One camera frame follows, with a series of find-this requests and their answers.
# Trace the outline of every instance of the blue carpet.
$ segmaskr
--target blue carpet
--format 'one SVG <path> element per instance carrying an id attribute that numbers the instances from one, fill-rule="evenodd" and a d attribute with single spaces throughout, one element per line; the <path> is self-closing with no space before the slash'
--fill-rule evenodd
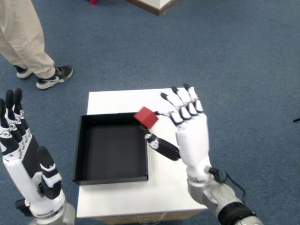
<path id="1" fill-rule="evenodd" d="M 72 182 L 79 116 L 89 91 L 195 86 L 208 115 L 210 158 L 248 191 L 265 224 L 300 221 L 300 1 L 182 0 L 156 17 L 122 0 L 33 1 L 55 65 L 74 76 L 49 90 L 25 81 L 0 57 L 0 96 L 23 89 L 27 121 Z M 1 225 L 26 224 L 15 210 L 21 194 L 0 170 Z M 101 224 L 76 219 L 77 225 Z M 168 224 L 217 225 L 208 212 Z"/>

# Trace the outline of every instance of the black box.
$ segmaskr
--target black box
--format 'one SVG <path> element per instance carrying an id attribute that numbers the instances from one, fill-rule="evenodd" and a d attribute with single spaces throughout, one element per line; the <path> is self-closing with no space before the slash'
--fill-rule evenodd
<path id="1" fill-rule="evenodd" d="M 91 185 L 148 180 L 145 132 L 134 114 L 80 118 L 74 182 Z"/>

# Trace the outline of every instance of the khaki trousers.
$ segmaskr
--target khaki trousers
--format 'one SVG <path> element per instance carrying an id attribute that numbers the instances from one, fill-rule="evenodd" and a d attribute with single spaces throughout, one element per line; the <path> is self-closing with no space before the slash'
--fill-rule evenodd
<path id="1" fill-rule="evenodd" d="M 54 75 L 54 61 L 45 53 L 42 26 L 31 0 L 0 0 L 0 53 L 40 78 Z"/>

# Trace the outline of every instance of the white table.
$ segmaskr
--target white table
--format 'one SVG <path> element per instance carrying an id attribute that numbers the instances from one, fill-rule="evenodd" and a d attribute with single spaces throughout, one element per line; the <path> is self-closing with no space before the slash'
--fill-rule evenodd
<path id="1" fill-rule="evenodd" d="M 171 89 L 90 92 L 88 115 L 137 112 L 143 106 L 171 109 L 160 93 Z M 175 126 L 163 116 L 152 128 L 157 136 L 176 145 Z M 148 147 L 149 180 L 79 187 L 77 217 L 103 218 L 137 214 L 203 210 L 188 194 L 186 166 Z"/>

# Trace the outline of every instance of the black sneaker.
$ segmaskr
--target black sneaker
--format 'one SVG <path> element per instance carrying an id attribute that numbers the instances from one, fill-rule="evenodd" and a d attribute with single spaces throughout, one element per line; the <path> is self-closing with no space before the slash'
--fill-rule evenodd
<path id="1" fill-rule="evenodd" d="M 19 66 L 14 66 L 14 67 L 17 69 L 17 77 L 21 79 L 25 79 L 32 74 L 32 72 L 28 68 L 23 69 Z"/>
<path id="2" fill-rule="evenodd" d="M 48 79 L 37 79 L 37 88 L 39 89 L 47 89 L 50 88 L 57 83 L 63 83 L 67 79 L 69 79 L 73 74 L 73 69 L 70 66 L 64 67 L 56 67 L 55 74 Z"/>

